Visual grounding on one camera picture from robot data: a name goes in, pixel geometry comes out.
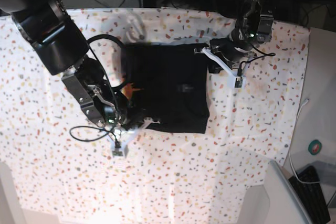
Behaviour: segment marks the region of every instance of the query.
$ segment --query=white tablecloth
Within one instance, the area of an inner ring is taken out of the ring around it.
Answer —
[[[109,33],[123,42],[173,45],[225,37],[235,23],[175,9],[69,14],[87,38]],[[235,223],[246,190],[263,183],[269,160],[284,163],[305,75],[307,29],[274,23],[272,41],[261,48],[277,55],[251,64],[245,89],[227,88],[223,71],[208,75],[206,134],[145,130],[124,160],[111,157],[106,139],[80,143],[69,136],[72,126],[87,124],[79,104],[10,18],[0,28],[0,161],[12,169],[23,208],[78,223]],[[104,40],[92,46],[117,83],[119,48]]]

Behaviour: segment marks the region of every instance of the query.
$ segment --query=green tape roll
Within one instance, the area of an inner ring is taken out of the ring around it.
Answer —
[[[308,151],[311,155],[317,155],[322,149],[322,144],[318,140],[314,140],[309,144]]]

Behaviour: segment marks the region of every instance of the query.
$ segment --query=black cloth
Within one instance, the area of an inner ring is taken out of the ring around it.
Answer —
[[[129,44],[121,65],[133,83],[131,103],[145,116],[160,120],[149,129],[172,133],[205,133],[209,109],[206,103],[208,58],[195,54],[207,44],[161,46]]]

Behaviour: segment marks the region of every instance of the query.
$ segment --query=black keyboard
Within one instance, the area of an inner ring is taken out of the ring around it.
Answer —
[[[298,177],[303,182],[320,180],[313,166],[307,167],[303,172],[298,174]],[[289,182],[299,196],[313,223],[327,224],[330,221],[330,215],[320,184],[303,184],[294,176],[289,179]]]

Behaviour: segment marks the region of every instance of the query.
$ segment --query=table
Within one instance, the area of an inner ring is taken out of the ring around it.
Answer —
[[[328,167],[334,169],[336,165],[336,129],[333,124],[336,120],[335,39],[336,33],[311,29],[307,71],[301,98],[309,98],[310,101],[298,118],[291,145],[292,160],[297,170],[309,164],[316,167],[327,203],[336,191],[335,177],[328,177],[326,173]],[[308,152],[308,146],[315,139],[322,143],[322,149],[318,155],[312,156]],[[288,160],[284,167],[291,172]]]
[[[193,10],[69,13],[87,38],[110,33],[170,45],[225,37],[235,23]],[[206,134],[146,130],[126,160],[111,157],[107,140],[70,138],[70,127],[87,122],[60,75],[49,75],[9,18],[0,29],[0,160],[12,169],[23,208],[76,223],[235,223],[269,160],[284,163],[305,75],[305,28],[275,23],[261,49],[277,55],[253,62],[243,90],[226,88],[224,72],[208,75]],[[119,49],[107,41],[92,46],[117,84]]]

